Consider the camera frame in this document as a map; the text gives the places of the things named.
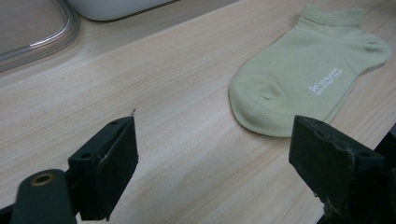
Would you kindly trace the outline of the light green ankle sock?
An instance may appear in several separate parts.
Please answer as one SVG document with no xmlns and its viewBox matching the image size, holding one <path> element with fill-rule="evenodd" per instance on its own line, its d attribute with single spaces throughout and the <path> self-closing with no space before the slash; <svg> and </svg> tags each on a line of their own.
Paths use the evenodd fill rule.
<svg viewBox="0 0 396 224">
<path fill-rule="evenodd" d="M 331 122 L 356 79 L 391 56 L 388 43 L 361 29 L 362 17 L 360 8 L 305 6 L 290 31 L 233 77 L 229 99 L 236 120 L 275 137 L 291 136 L 297 115 Z"/>
</svg>

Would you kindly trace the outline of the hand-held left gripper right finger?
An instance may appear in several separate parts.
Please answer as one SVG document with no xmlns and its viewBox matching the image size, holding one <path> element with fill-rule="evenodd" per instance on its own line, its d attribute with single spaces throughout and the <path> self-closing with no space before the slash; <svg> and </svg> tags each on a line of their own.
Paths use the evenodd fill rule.
<svg viewBox="0 0 396 224">
<path fill-rule="evenodd" d="M 374 224 L 385 161 L 323 121 L 294 118 L 289 162 L 324 205 L 317 224 Z"/>
</svg>

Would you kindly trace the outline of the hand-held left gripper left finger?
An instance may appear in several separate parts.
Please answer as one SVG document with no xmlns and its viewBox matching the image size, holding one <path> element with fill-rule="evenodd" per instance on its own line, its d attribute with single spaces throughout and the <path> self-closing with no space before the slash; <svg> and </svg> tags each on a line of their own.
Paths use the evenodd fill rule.
<svg viewBox="0 0 396 224">
<path fill-rule="evenodd" d="M 109 122 L 68 159 L 83 220 L 109 219 L 138 164 L 134 117 Z"/>
</svg>

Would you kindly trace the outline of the white plastic container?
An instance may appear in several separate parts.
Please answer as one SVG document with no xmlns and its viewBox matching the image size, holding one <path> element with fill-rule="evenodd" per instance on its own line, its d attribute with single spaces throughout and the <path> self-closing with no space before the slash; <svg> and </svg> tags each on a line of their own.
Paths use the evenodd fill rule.
<svg viewBox="0 0 396 224">
<path fill-rule="evenodd" d="M 93 21 L 111 21 L 176 0 L 65 0 L 78 14 Z"/>
</svg>

